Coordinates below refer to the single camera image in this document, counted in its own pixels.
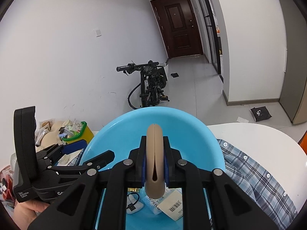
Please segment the white paper on floor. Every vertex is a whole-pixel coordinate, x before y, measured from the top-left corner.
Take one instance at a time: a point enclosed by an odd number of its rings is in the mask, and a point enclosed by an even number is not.
[[[248,123],[249,121],[247,119],[245,119],[245,118],[238,117],[237,122],[239,122],[239,123]]]

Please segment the light switch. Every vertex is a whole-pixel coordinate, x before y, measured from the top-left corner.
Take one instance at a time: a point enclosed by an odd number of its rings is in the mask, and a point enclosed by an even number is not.
[[[95,33],[96,37],[101,36],[100,29],[94,29],[94,33]]]

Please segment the sliding glass door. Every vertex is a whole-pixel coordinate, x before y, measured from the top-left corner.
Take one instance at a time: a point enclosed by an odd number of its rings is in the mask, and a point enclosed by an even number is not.
[[[211,54],[211,62],[218,74],[221,74],[221,58],[220,47],[217,36],[217,20],[214,17],[213,9],[209,0],[199,0],[201,5],[202,14],[205,20],[206,31],[209,38],[209,48]]]

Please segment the barcode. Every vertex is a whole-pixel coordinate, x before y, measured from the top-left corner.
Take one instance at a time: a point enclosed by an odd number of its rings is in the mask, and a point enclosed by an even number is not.
[[[168,210],[170,210],[171,212],[174,212],[176,208],[178,208],[180,205],[182,204],[182,202],[180,200],[178,200],[173,206],[171,206]]]

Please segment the human hand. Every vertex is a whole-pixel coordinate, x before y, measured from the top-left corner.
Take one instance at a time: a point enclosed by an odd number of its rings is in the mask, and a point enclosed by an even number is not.
[[[37,217],[35,212],[42,213],[48,206],[48,203],[38,200],[28,200],[22,203],[16,200],[13,220],[21,230],[27,230],[30,223]]]

